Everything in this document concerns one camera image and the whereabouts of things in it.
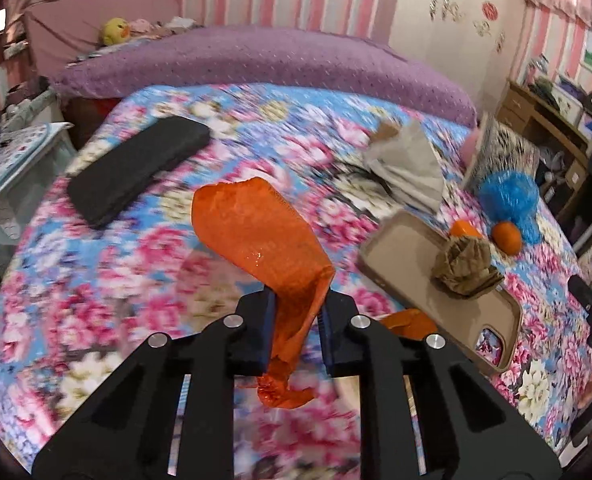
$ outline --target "black phone case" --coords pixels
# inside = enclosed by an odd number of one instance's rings
[[[100,229],[147,188],[154,174],[173,170],[209,140],[205,124],[162,118],[92,162],[69,181],[66,192],[82,218]]]

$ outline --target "yellow stuffed toy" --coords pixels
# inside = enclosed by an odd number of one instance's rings
[[[106,46],[125,43],[131,39],[131,30],[127,20],[112,18],[100,31],[100,40]]]

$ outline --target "white cabinet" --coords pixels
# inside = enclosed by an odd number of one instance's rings
[[[516,54],[524,9],[524,0],[397,0],[389,44],[459,83],[479,111],[493,112]]]

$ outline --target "desk drawer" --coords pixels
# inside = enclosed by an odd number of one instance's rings
[[[519,135],[522,135],[522,131],[525,129],[525,121],[508,108],[502,107],[499,110],[496,119],[498,119],[498,122],[509,126]]]
[[[528,121],[534,111],[534,105],[532,103],[511,89],[507,92],[503,106],[509,108],[509,110],[513,111],[523,121]]]
[[[572,165],[567,170],[567,174],[565,175],[565,180],[567,180],[567,185],[577,191],[583,185],[583,182],[587,178],[587,172],[585,169],[580,165],[580,162],[575,160]]]

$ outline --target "red wall sticker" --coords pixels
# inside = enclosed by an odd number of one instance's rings
[[[490,22],[495,22],[498,19],[498,9],[492,2],[483,4],[483,14]]]

